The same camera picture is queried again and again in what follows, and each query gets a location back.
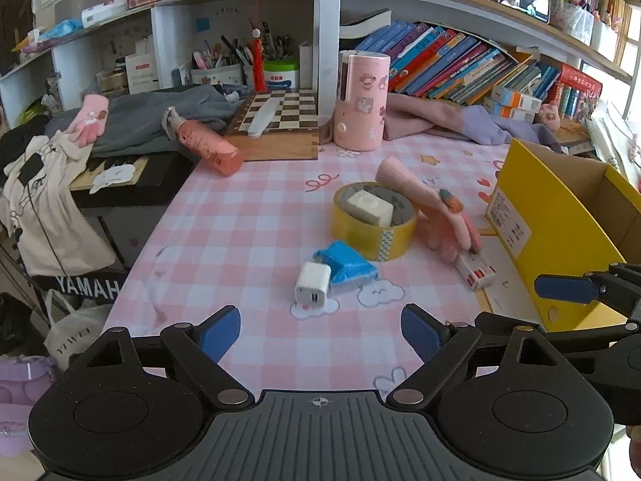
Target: cloud print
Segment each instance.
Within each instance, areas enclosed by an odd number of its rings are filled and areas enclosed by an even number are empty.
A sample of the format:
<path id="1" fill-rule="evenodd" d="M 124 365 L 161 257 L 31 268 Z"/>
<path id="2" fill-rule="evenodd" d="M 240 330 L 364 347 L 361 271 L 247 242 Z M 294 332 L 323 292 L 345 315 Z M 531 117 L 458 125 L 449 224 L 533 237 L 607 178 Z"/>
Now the cloud print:
<path id="1" fill-rule="evenodd" d="M 290 309 L 290 313 L 297 320 L 307 320 L 307 318 L 318 318 L 323 315 L 331 315 L 339 310 L 341 304 L 339 301 L 334 298 L 328 298 L 325 301 L 325 305 L 320 308 L 312 309 L 307 305 L 301 305 L 293 303 Z"/>
<path id="2" fill-rule="evenodd" d="M 405 289 L 392 284 L 389 280 L 376 280 L 364 285 L 358 292 L 358 301 L 363 307 L 376 307 L 380 304 L 398 302 L 405 298 Z"/>

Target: star print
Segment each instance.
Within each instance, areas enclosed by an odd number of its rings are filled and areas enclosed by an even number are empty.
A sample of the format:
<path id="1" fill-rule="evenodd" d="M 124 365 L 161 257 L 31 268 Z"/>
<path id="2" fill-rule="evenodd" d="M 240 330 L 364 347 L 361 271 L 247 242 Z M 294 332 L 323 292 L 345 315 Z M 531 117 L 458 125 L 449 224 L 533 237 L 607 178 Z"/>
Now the star print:
<path id="1" fill-rule="evenodd" d="M 425 163 L 428 165 L 436 166 L 440 164 L 440 161 L 435 158 L 434 156 L 423 156 L 421 155 L 421 163 Z"/>

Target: yellow cardboard box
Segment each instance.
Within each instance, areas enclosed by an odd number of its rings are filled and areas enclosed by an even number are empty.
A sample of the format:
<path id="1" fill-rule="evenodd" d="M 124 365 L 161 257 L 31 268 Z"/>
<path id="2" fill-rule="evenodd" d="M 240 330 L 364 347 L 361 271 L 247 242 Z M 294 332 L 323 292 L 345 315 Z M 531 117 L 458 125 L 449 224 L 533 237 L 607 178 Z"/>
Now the yellow cardboard box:
<path id="1" fill-rule="evenodd" d="M 514 141 L 486 212 L 549 331 L 620 324 L 598 302 L 539 298 L 540 274 L 581 276 L 641 263 L 641 195 L 605 163 Z"/>

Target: phone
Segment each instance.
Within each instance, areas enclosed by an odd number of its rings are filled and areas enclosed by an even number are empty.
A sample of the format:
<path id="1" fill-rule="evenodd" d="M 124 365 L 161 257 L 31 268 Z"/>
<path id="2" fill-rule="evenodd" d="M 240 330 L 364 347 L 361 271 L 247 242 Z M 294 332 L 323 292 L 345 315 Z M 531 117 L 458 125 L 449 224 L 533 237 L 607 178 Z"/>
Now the phone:
<path id="1" fill-rule="evenodd" d="M 518 9 L 542 22 L 550 22 L 549 0 L 496 0 L 502 5 Z"/>

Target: white phone charger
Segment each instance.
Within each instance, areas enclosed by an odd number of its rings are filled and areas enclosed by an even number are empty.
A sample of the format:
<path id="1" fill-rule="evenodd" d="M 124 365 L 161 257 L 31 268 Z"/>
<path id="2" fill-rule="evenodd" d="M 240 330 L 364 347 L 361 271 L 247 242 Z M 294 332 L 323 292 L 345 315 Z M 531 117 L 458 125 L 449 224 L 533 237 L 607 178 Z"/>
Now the white phone charger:
<path id="1" fill-rule="evenodd" d="M 311 308 L 325 306 L 329 290 L 331 268 L 327 264 L 305 262 L 300 268 L 300 274 L 294 289 L 296 303 Z"/>

